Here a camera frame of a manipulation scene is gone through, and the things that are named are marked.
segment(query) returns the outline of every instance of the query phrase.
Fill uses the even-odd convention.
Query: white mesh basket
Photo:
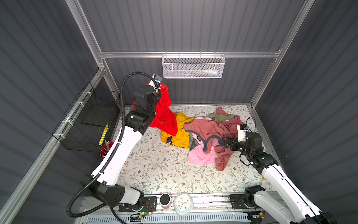
[[[225,58],[223,54],[164,54],[164,78],[221,78]]]

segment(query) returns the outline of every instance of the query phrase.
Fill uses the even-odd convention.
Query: white clock
[[[194,202],[188,193],[178,194],[174,198],[174,210],[175,212],[183,216],[194,208]]]

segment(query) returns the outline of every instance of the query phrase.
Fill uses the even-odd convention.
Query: yellow strip
[[[105,140],[105,136],[106,136],[107,131],[108,131],[108,124],[106,125],[105,129],[103,130],[102,137],[101,137],[101,140],[100,140],[100,143],[99,143],[100,146],[103,144],[103,141]]]

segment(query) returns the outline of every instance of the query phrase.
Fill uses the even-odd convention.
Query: clock face
[[[175,204],[179,211],[185,211],[191,207],[192,201],[188,195],[183,194],[177,198]]]

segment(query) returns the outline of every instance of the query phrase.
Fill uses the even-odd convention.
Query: yellow object
[[[189,148],[189,133],[185,132],[184,124],[189,123],[192,120],[194,120],[194,118],[190,118],[182,112],[177,113],[176,123],[178,125],[178,132],[176,136],[171,136],[166,132],[161,132],[161,140],[168,145]]]
[[[103,141],[104,141],[104,139],[105,139],[105,136],[106,136],[107,131],[108,131],[108,124],[106,125],[105,129],[103,130],[102,137],[101,137],[101,140],[100,140],[100,142],[99,142],[98,145],[101,146],[101,145],[103,144]]]

